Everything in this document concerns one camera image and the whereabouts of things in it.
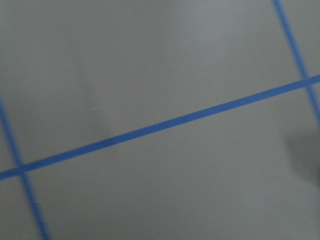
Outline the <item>blue tape line crosswise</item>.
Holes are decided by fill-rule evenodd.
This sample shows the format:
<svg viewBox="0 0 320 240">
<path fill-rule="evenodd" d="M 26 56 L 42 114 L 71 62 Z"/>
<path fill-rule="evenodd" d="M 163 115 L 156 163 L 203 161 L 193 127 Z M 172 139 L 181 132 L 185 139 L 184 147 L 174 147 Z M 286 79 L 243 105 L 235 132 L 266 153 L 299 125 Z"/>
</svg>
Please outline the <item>blue tape line crosswise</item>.
<svg viewBox="0 0 320 240">
<path fill-rule="evenodd" d="M 250 105 L 256 102 L 260 102 L 266 99 L 270 99 L 279 95 L 283 95 L 289 92 L 293 92 L 308 86 L 318 84 L 320 82 L 320 76 L 315 75 L 309 78 L 305 78 L 299 81 L 295 81 L 289 84 L 281 85 L 266 91 L 255 93 L 243 98 L 232 100 L 226 103 L 222 103 L 216 106 L 212 106 L 203 110 L 192 112 L 186 115 L 182 115 L 176 118 L 172 118 L 166 121 L 162 121 L 153 125 L 149 125 L 143 128 L 139 128 L 130 132 L 126 132 L 120 135 L 116 135 L 101 141 L 90 143 L 72 150 L 68 150 L 53 156 L 49 156 L 40 160 L 36 160 L 31 163 L 23 164 L 20 167 L 12 168 L 0 173 L 0 179 L 6 180 L 22 173 L 41 169 L 50 165 L 55 165 L 59 162 L 63 162 L 75 157 L 79 157 L 91 152 L 95 152 L 104 148 L 118 145 L 127 141 L 131 141 L 137 138 L 141 138 L 146 135 L 150 135 L 156 132 L 164 131 L 179 125 L 183 125 L 189 122 L 193 122 L 202 118 L 217 115 L 223 112 L 227 112 L 233 109 L 237 109 L 246 105 Z"/>
</svg>

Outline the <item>blue tape line lengthwise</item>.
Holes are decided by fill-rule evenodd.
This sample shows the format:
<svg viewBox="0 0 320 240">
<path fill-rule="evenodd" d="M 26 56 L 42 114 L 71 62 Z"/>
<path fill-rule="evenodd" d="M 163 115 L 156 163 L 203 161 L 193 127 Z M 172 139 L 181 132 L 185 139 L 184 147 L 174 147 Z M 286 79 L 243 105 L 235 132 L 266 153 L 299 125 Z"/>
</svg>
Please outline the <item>blue tape line lengthwise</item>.
<svg viewBox="0 0 320 240">
<path fill-rule="evenodd" d="M 17 141 L 15 140 L 15 136 L 11 128 L 11 123 L 6 113 L 5 105 L 2 99 L 0 99 L 0 122 L 3 133 L 5 135 L 8 149 L 10 151 L 10 155 L 12 157 L 12 161 L 14 162 L 14 166 L 17 169 L 17 175 L 19 176 L 27 203 L 30 207 L 32 217 L 35 221 L 40 237 L 42 240 L 51 240 L 52 236 L 47 228 L 46 221 L 43 217 L 29 176 L 25 171 L 23 171 L 23 159 L 19 150 L 19 146 L 17 145 Z"/>
<path fill-rule="evenodd" d="M 309 78 L 308 69 L 305 65 L 304 59 L 302 57 L 301 51 L 295 39 L 295 35 L 292 31 L 291 25 L 289 23 L 289 19 L 286 16 L 284 7 L 280 0 L 273 0 L 272 1 L 275 12 L 279 18 L 280 25 L 282 27 L 283 33 L 286 37 L 288 42 L 288 46 L 292 53 L 293 59 L 295 61 L 298 73 L 300 74 L 301 78 L 306 80 Z M 316 92 L 312 85 L 308 85 L 305 87 L 306 92 L 309 98 L 309 102 L 311 104 L 312 110 L 315 114 L 317 121 L 320 121 L 320 104 L 316 96 Z"/>
</svg>

